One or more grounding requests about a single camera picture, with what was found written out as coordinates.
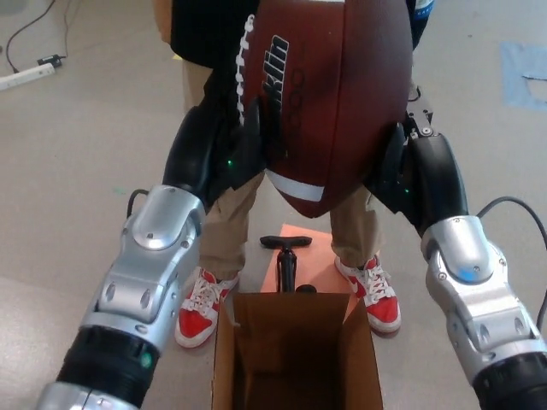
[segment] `green led light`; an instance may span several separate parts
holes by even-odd
[[[150,366],[152,366],[152,355],[150,353],[144,353],[140,356],[140,365],[145,369],[150,369]]]

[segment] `cardboard box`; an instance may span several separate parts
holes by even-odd
[[[381,410],[364,304],[343,294],[239,294],[221,306],[213,410]]]

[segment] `american football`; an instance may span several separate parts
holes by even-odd
[[[302,215],[336,207],[404,120],[412,70],[404,0],[262,0],[237,57],[238,109],[260,96],[282,147],[267,174]]]

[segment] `white sneaker sole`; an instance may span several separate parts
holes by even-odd
[[[179,318],[177,318],[177,325],[174,330],[174,340],[175,342],[181,347],[185,349],[194,349],[198,348],[215,333],[216,324],[210,326],[209,328],[202,331],[200,334],[189,338],[185,337],[182,332],[180,331],[180,324],[179,324]]]
[[[336,257],[334,260],[334,266],[338,270],[338,272],[342,275],[342,277],[348,281],[350,284],[350,287],[353,287],[353,283],[350,281],[350,278],[348,275],[344,272],[345,266],[342,265],[342,261],[339,257]],[[391,323],[384,323],[380,321],[378,318],[375,318],[372,314],[367,313],[368,316],[368,323],[370,324],[370,327],[377,331],[378,333],[394,333],[399,330],[401,327],[401,308],[397,304],[397,318],[393,320]]]

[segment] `power strip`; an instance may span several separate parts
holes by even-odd
[[[15,87],[34,81],[35,79],[41,79],[55,73],[55,68],[51,63],[44,64],[43,66],[37,66],[29,68],[28,70],[21,71],[17,74],[11,74],[7,77],[0,77],[0,91],[7,90],[8,88]]]

